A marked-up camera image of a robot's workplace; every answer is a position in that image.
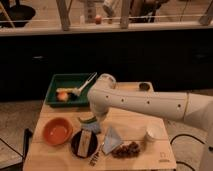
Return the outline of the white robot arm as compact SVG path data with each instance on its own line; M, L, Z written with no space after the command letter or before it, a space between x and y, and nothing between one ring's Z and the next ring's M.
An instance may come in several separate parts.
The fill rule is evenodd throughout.
M116 79L102 74L87 98L96 117L110 107L182 122L207 132L199 171L213 171L213 96L186 92L143 92L116 89Z

